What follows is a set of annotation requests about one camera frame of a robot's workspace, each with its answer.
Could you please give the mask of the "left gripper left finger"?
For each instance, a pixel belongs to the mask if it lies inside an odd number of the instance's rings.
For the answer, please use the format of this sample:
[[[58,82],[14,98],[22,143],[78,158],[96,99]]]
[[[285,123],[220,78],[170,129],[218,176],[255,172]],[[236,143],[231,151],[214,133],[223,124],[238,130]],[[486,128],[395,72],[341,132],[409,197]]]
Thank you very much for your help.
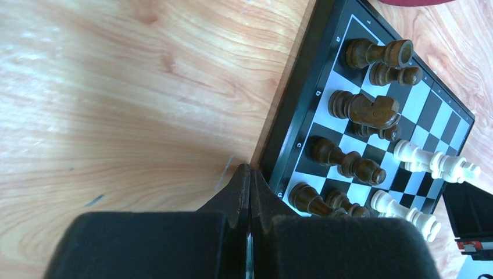
[[[87,212],[45,278],[245,278],[251,169],[194,212]]]

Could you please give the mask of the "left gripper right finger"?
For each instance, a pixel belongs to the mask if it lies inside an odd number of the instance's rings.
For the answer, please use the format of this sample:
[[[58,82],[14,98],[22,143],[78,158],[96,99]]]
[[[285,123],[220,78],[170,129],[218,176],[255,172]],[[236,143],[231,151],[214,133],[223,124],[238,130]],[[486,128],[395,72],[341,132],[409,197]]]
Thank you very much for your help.
[[[439,278],[418,230],[403,219],[302,217],[251,171],[255,278]]]

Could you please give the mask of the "black white chessboard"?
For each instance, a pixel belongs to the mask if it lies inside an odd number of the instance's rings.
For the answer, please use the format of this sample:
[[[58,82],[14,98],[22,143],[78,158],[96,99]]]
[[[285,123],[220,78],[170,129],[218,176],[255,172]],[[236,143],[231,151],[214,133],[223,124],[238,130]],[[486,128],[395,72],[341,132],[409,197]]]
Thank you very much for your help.
[[[474,114],[367,1],[316,1],[260,159],[283,201],[299,183],[321,196],[333,189],[369,206],[387,191],[401,205],[432,213],[446,182],[411,172],[395,159],[399,140],[458,156]],[[378,185],[345,177],[312,157],[328,139],[386,173]]]

